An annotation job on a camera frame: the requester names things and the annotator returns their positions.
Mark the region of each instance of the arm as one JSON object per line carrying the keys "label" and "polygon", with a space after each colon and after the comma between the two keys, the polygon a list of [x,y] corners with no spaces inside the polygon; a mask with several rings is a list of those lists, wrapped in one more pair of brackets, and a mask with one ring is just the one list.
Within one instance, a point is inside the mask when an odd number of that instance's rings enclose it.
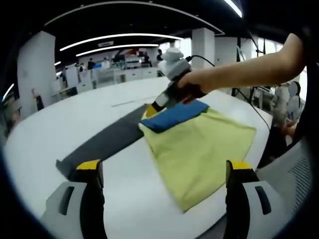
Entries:
{"label": "arm", "polygon": [[279,52],[228,66],[194,70],[178,86],[198,84],[204,93],[209,93],[226,87],[278,85],[293,79],[304,67],[303,43],[290,34]]}

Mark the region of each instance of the curved light strip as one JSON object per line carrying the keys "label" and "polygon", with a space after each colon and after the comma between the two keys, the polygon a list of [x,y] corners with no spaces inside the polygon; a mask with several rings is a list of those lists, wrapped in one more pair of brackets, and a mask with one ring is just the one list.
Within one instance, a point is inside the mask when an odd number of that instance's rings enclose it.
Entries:
{"label": "curved light strip", "polygon": [[176,40],[183,40],[183,38],[181,37],[177,37],[177,36],[169,36],[169,35],[162,35],[162,34],[152,34],[152,33],[124,33],[124,34],[116,34],[116,35],[109,35],[109,36],[100,36],[100,37],[95,37],[95,38],[91,38],[91,39],[87,39],[84,41],[79,41],[77,43],[68,45],[66,47],[63,47],[60,49],[60,51],[64,51],[68,48],[71,48],[73,46],[77,46],[86,42],[90,42],[90,41],[96,41],[96,40],[101,40],[101,39],[106,39],[106,38],[114,38],[114,37],[121,37],[121,36],[155,36],[155,37],[165,37],[165,38],[171,38],[171,39],[176,39]]}
{"label": "curved light strip", "polygon": [[115,49],[115,48],[137,47],[137,46],[149,47],[149,46],[159,46],[159,45],[158,44],[131,44],[131,45],[109,46],[109,47],[95,49],[95,50],[92,50],[92,51],[86,51],[86,52],[77,54],[76,56],[83,56],[83,55],[90,54],[90,53],[93,53],[93,52],[104,51],[104,50]]}
{"label": "curved light strip", "polygon": [[233,3],[231,0],[224,0],[238,15],[239,17],[243,17],[243,14],[241,10],[239,10],[238,6],[236,6],[235,3]]}
{"label": "curved light strip", "polygon": [[215,34],[216,35],[225,35],[225,32],[223,32],[222,30],[220,30],[219,28],[217,28],[216,26],[210,24],[209,22],[197,17],[197,16],[194,16],[188,12],[185,12],[185,11],[182,11],[182,10],[179,10],[179,9],[176,9],[176,8],[173,8],[173,7],[170,7],[170,6],[165,6],[165,5],[161,5],[161,4],[156,4],[156,3],[153,3],[153,2],[143,2],[143,1],[106,1],[106,2],[99,2],[99,3],[94,3],[94,4],[90,4],[90,5],[86,5],[86,6],[82,6],[82,7],[78,7],[76,9],[73,9],[71,11],[67,11],[57,17],[55,17],[54,19],[48,21],[45,26],[47,26],[48,24],[54,22],[55,20],[59,19],[60,17],[63,17],[65,15],[68,15],[70,13],[73,13],[75,11],[79,11],[79,10],[82,10],[82,9],[86,9],[86,8],[89,8],[89,7],[92,7],[92,6],[101,6],[101,5],[107,5],[107,4],[121,4],[121,3],[125,3],[125,4],[128,4],[128,3],[131,3],[131,4],[142,4],[142,5],[149,5],[149,6],[157,6],[157,7],[161,7],[161,8],[165,8],[165,9],[168,9],[168,10],[172,10],[172,11],[176,11],[176,12],[179,12],[181,14],[184,14],[184,15],[187,15],[187,16],[190,16],[198,21],[201,21],[203,23],[205,23],[206,25],[216,29],[217,31],[219,31],[220,33],[218,34]]}
{"label": "curved light strip", "polygon": [[2,97],[2,101],[5,100],[6,96],[9,94],[10,90],[14,87],[14,84],[12,84],[9,89],[6,91],[6,93],[4,94],[4,96]]}

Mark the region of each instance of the white table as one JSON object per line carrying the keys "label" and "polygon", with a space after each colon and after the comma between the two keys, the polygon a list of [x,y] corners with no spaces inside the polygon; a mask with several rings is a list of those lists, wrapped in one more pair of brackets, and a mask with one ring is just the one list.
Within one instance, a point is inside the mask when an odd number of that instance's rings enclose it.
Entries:
{"label": "white table", "polygon": [[[56,159],[63,159],[143,103],[152,102],[167,84],[168,80],[161,77],[96,89],[53,104],[22,121],[4,151],[12,182],[27,208],[40,218],[46,199],[65,181],[55,167]],[[257,167],[269,134],[258,114],[249,104],[219,91],[201,100],[257,129],[245,158]],[[272,117],[258,112],[271,125]],[[104,161],[103,171],[104,223],[109,239],[193,239],[226,210],[223,186],[183,214],[166,190],[144,138]]]}

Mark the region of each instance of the yellow cloth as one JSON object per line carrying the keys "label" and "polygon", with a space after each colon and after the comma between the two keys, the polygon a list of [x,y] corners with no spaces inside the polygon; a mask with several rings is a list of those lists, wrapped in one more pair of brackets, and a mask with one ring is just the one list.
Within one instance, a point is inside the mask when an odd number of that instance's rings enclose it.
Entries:
{"label": "yellow cloth", "polygon": [[208,108],[206,113],[155,133],[139,124],[159,172],[186,212],[214,193],[226,180],[226,161],[242,161],[256,129]]}

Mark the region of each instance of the blue cloth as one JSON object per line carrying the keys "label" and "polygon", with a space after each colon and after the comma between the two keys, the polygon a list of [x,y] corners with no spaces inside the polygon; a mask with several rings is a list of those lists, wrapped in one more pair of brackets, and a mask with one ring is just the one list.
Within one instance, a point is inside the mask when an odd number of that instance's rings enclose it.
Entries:
{"label": "blue cloth", "polygon": [[152,131],[160,133],[200,115],[207,108],[207,104],[197,100],[188,105],[179,103],[174,108],[167,109],[152,118],[141,120],[141,123]]}

